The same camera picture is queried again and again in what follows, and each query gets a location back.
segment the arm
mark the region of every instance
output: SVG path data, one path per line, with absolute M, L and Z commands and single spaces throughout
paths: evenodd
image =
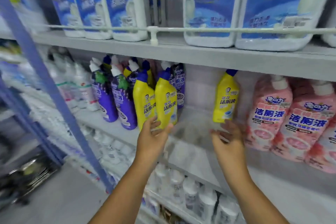
M 145 185 L 173 127 L 169 124 L 164 130 L 151 132 L 151 129 L 161 123 L 155 122 L 155 119 L 156 117 L 151 118 L 144 123 L 138 137 L 133 164 L 89 224 L 135 223 Z
M 243 134 L 238 125 L 227 120 L 229 133 L 212 131 L 212 143 L 225 179 L 236 196 L 247 224 L 289 224 L 253 182 L 246 165 Z M 225 137 L 226 143 L 219 136 Z

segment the hand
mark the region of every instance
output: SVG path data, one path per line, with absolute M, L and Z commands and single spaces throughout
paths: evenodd
M 221 127 L 229 133 L 212 130 L 212 144 L 226 181 L 234 184 L 239 179 L 250 177 L 246 165 L 244 129 L 231 120 L 225 120 Z
M 168 135 L 173 128 L 173 124 L 168 124 L 165 129 L 158 129 L 151 132 L 152 129 L 160 126 L 161 121 L 156 121 L 157 117 L 150 118 L 143 124 L 138 137 L 134 162 L 142 167 L 148 168 L 152 172 L 159 156 L 168 140 Z

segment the right hand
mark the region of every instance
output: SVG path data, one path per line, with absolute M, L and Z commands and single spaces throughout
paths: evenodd
M 244 129 L 231 120 L 225 120 L 221 127 L 229 133 L 212 130 L 211 137 L 226 181 L 232 184 L 240 179 L 249 178 L 245 157 Z

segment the floor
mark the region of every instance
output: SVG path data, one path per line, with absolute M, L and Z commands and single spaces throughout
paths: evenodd
M 65 165 L 31 194 L 29 205 L 12 205 L 0 212 L 0 223 L 85 224 L 106 198 L 88 178 Z

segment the left hand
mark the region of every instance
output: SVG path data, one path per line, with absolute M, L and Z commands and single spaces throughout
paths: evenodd
M 173 128 L 173 124 L 168 124 L 164 129 L 158 129 L 151 132 L 152 129 L 158 127 L 161 121 L 156 121 L 157 117 L 150 118 L 143 124 L 142 130 L 138 137 L 134 162 L 149 168 L 152 172 L 159 156 L 168 140 L 168 135 Z

